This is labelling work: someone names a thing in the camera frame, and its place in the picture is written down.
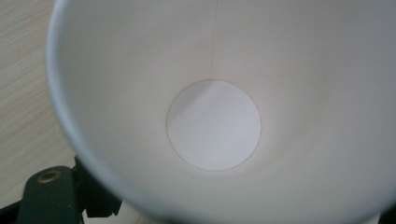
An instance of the black bracket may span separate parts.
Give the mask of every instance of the black bracket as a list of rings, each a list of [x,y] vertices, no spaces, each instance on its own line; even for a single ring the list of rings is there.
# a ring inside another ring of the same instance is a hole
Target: black bracket
[[[109,217],[120,205],[76,159],[73,169],[56,166],[31,176],[22,200],[0,210],[0,223],[80,224],[84,210],[87,217]]]

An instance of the wooden table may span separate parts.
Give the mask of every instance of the wooden table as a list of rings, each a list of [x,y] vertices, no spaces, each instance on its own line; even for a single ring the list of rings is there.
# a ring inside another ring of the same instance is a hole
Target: wooden table
[[[74,165],[75,154],[58,126],[46,86],[44,48],[53,3],[0,0],[0,208],[21,199],[31,175]],[[117,217],[85,220],[154,223],[125,204]]]

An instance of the white circle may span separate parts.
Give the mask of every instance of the white circle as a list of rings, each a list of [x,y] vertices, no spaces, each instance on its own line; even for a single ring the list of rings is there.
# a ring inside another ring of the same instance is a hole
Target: white circle
[[[225,81],[195,83],[181,92],[168,113],[167,131],[177,154],[208,171],[233,168],[256,148],[261,135],[257,106]]]

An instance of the metal rivet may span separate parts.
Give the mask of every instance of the metal rivet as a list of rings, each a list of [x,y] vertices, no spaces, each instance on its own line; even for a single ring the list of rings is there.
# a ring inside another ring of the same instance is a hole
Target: metal rivet
[[[47,171],[38,177],[37,182],[40,184],[47,184],[61,176],[61,172],[58,170]]]

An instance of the white cup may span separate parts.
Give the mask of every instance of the white cup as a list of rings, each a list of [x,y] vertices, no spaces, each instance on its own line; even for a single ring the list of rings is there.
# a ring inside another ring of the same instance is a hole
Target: white cup
[[[395,1],[58,0],[49,92],[152,216],[333,224],[396,198]]]

